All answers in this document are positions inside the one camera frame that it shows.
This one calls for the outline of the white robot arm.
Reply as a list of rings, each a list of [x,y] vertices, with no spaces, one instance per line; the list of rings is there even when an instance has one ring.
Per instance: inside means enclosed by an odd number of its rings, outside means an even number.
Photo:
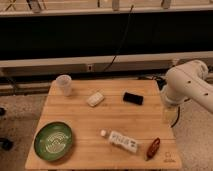
[[[208,73],[207,65],[201,60],[177,65],[166,72],[166,84],[160,90],[165,124],[171,124],[174,112],[185,98],[194,100],[213,114],[213,85],[205,81]]]

